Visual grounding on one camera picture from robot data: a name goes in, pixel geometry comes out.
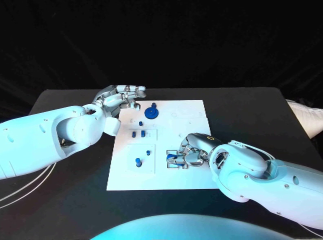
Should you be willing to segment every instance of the white bag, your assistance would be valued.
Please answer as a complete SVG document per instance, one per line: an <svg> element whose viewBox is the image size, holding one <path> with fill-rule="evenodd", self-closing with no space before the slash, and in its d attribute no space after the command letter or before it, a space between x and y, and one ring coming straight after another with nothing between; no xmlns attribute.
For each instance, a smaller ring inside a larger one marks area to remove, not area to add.
<svg viewBox="0 0 323 240"><path fill-rule="evenodd" d="M291 100L287 103L311 139L323 131L323 109L307 107Z"/></svg>

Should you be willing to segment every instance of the white cable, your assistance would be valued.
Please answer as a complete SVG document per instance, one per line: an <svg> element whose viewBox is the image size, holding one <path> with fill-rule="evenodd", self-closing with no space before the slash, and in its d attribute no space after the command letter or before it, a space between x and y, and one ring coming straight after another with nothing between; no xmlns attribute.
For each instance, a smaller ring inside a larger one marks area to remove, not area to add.
<svg viewBox="0 0 323 240"><path fill-rule="evenodd" d="M322 239L323 239L323 236L320 234L317 234L316 232L313 232L306 226L303 226L306 230L309 230L313 234L316 234Z"/></svg>
<svg viewBox="0 0 323 240"><path fill-rule="evenodd" d="M4 197L0 199L0 202L1 202L4 199L10 198L16 193L19 193L19 192L40 178L40 176L45 174L45 172L48 171L49 168L50 168L50 165L46 167L46 169L43 170L43 172L40 173L40 175L33 179L33 181L32 181L27 185L25 185L16 192L13 192L10 195L4 196Z"/></svg>
<svg viewBox="0 0 323 240"><path fill-rule="evenodd" d="M257 147L254 147L254 146L251 146L251 145L248 145L248 144L245 144L245 143L242 143L242 145L245 145L248 148L255 149L257 151L260 151L261 153L264 153L264 154L270 157L270 159L275 159L275 157L274 157L267 151L258 149Z"/></svg>
<svg viewBox="0 0 323 240"><path fill-rule="evenodd" d="M49 177L55 166L56 166L56 163L53 163L53 167L52 167L52 169L50 169L46 177L45 177L45 179L40 181L40 183L39 183L37 186L33 188L33 190L32 190L27 194L25 194L19 199L16 199L14 201L12 201L7 205L0 206L0 209L4 208L6 206L9 206L10 204L16 203L20 199L23 199L23 198L37 189L37 187L42 185L42 183L45 182L46 178Z"/></svg>

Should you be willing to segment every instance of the white board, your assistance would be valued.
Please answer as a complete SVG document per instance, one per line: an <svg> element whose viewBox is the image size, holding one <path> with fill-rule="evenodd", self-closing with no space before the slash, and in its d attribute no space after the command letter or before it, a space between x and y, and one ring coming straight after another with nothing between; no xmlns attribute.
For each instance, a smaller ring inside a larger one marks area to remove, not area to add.
<svg viewBox="0 0 323 240"><path fill-rule="evenodd" d="M210 135L203 101L138 103L140 111L120 111L121 126L114 140L107 190L218 189L208 163L200 167L167 164L167 153L177 153L187 134ZM144 111L153 103L159 116L156 119L147 119ZM137 167L136 158L141 160L141 167Z"/></svg>

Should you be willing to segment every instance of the small blue piece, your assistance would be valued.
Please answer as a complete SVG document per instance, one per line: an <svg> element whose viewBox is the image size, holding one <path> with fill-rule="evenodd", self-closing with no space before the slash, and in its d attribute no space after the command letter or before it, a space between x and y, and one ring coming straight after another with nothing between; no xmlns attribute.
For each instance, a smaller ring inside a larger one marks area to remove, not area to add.
<svg viewBox="0 0 323 240"><path fill-rule="evenodd" d="M177 155L174 155L174 154L167 154L167 156L166 156L166 161L167 161L167 159L177 159ZM185 164L183 163L170 163L170 164L173 164L173 165L177 165L177 166L185 166Z"/></svg>
<svg viewBox="0 0 323 240"><path fill-rule="evenodd" d="M151 104L151 107L147 107L147 109L144 110L144 116L149 119L154 119L159 116L160 112L157 110L157 105L156 103Z"/></svg>
<svg viewBox="0 0 323 240"><path fill-rule="evenodd" d="M136 166L140 168L143 166L143 162L140 158L137 158L134 161L136 161Z"/></svg>

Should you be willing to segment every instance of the robotic hand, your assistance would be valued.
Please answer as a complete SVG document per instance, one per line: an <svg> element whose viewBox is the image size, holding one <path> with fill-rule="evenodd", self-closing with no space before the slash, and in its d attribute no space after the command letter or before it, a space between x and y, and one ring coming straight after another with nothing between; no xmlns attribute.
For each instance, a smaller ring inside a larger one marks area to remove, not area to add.
<svg viewBox="0 0 323 240"><path fill-rule="evenodd" d="M274 214L323 230L323 172L277 160L238 141L223 144L200 133L186 136L179 154L169 154L167 162L193 167L208 162L212 180L232 200L244 203L252 199Z"/></svg>
<svg viewBox="0 0 323 240"><path fill-rule="evenodd" d="M0 179L29 174L97 143L102 132L115 136L124 108L140 110L134 98L146 87L111 85L91 104L69 106L0 124Z"/></svg>

